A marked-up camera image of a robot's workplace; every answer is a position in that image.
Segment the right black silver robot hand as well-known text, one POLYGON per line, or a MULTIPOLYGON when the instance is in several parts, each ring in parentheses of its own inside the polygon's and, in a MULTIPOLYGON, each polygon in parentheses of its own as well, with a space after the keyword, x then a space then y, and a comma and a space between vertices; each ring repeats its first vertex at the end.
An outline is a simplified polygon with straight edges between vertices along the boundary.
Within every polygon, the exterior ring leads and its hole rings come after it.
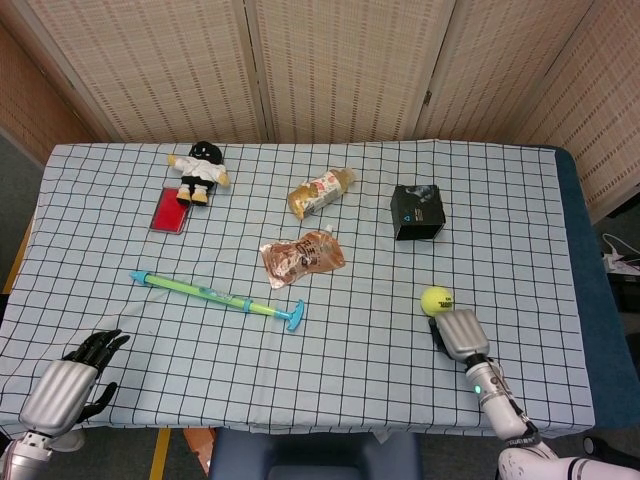
POLYGON ((489 340, 472 310, 438 313, 429 319, 429 326, 436 348, 451 360, 465 363, 489 355, 489 340))

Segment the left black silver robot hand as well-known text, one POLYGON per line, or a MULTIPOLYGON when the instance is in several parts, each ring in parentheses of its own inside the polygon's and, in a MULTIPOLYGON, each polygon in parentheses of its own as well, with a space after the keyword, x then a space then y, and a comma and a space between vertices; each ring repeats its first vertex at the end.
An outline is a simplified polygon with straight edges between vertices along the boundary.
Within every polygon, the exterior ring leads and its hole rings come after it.
POLYGON ((30 393, 19 415, 27 430, 60 437, 76 424, 101 413, 118 384, 111 382, 89 402, 91 391, 115 353, 130 339, 121 330, 91 334, 75 350, 53 361, 30 393))

